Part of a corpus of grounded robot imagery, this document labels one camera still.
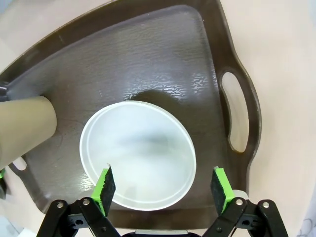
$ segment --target screw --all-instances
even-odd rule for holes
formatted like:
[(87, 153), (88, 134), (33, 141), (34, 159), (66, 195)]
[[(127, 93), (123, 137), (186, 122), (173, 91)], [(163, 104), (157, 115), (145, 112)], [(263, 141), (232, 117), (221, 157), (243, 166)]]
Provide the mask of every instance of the screw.
[(242, 200), (241, 200), (241, 199), (237, 199), (237, 200), (236, 200), (236, 204), (237, 204), (238, 206), (240, 206), (240, 205), (242, 205), (242, 204), (243, 204), (243, 202), (242, 202)]
[(62, 208), (63, 206), (64, 206), (64, 204), (61, 201), (57, 204), (58, 208)]
[(88, 199), (83, 200), (83, 205), (87, 206), (89, 205), (90, 201)]
[(265, 202), (262, 204), (262, 206), (263, 206), (264, 208), (268, 208), (268, 207), (269, 207), (269, 203), (265, 201)]

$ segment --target cylindrical container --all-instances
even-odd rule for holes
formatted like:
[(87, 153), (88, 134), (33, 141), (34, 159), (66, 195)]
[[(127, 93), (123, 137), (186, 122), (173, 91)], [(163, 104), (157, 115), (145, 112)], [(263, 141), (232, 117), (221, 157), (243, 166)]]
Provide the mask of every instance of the cylindrical container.
[(83, 167), (96, 184), (111, 165), (113, 201), (127, 208), (159, 210), (190, 189), (196, 173), (192, 140), (166, 110), (140, 101), (109, 105), (95, 113), (80, 139)]
[(48, 99), (37, 96), (0, 103), (0, 169), (50, 138), (57, 126)]

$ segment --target beige cup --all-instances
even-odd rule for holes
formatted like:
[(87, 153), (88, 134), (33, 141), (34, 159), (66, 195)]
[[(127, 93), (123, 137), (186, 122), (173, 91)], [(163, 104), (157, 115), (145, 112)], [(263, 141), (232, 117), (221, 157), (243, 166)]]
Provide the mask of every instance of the beige cup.
[(0, 103), (0, 170), (56, 130), (55, 110), (45, 97)]

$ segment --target white table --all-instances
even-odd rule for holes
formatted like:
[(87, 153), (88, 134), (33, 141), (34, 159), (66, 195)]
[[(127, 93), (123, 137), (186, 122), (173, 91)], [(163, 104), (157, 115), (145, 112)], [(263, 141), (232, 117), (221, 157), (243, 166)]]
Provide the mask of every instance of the white table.
[[(56, 28), (105, 2), (14, 0), (0, 15), (0, 71)], [(250, 199), (274, 200), (289, 236), (295, 236), (316, 180), (316, 27), (310, 0), (222, 0), (222, 5), (261, 105), (262, 137), (250, 170)], [(233, 106), (238, 111), (239, 99)], [(0, 201), (0, 214), (37, 232), (44, 215), (10, 170), (6, 181), (11, 194)]]

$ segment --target brown tray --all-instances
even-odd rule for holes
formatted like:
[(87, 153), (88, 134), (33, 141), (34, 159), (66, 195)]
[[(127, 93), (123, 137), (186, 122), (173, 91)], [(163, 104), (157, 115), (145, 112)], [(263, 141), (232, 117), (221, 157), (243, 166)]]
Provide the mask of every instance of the brown tray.
[[(243, 153), (228, 142), (230, 112), (221, 86), (226, 72), (236, 76), (247, 104)], [(143, 212), (112, 203), (116, 227), (209, 227), (217, 216), (209, 186), (215, 166), (225, 168), (234, 189), (247, 190), (260, 108), (218, 0), (117, 0), (82, 15), (0, 75), (1, 100), (41, 94), (55, 108), (57, 131), (23, 156), (26, 170), (10, 167), (44, 213), (55, 199), (89, 195), (92, 183), (79, 156), (82, 129), (96, 111), (123, 100), (150, 102), (175, 115), (193, 140), (197, 174), (187, 195), (167, 209)]]

